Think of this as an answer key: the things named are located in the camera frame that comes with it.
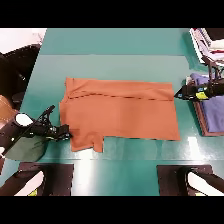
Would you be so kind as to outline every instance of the red cloth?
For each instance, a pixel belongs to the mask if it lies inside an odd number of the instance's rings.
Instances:
[[[180,140],[171,83],[66,78],[60,119],[72,151],[103,151],[104,136]]]

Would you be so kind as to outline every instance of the blue folded cloth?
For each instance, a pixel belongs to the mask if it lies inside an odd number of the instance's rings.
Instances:
[[[207,83],[209,78],[196,73],[191,74],[196,85]],[[212,97],[200,102],[208,132],[224,132],[224,96]]]

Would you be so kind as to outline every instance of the green table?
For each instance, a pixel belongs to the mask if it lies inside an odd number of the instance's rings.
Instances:
[[[21,111],[37,118],[55,104],[51,120],[59,125],[66,76],[172,82],[177,91],[187,75],[204,73],[186,31],[48,29]],[[224,178],[224,137],[202,137],[192,103],[175,99],[175,106],[179,142],[108,137],[103,153],[71,152],[69,141],[52,142],[40,162],[74,163],[72,195],[158,195],[158,164],[208,163]],[[18,164],[6,161],[0,184]]]

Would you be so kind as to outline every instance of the brown t-shirt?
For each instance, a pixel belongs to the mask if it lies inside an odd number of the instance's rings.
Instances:
[[[180,140],[171,83],[66,78],[65,85],[60,119],[72,151],[102,152],[104,136]]]

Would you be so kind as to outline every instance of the white floor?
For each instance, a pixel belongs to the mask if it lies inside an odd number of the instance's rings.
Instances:
[[[29,44],[40,43],[47,28],[0,28],[0,52],[5,54]]]

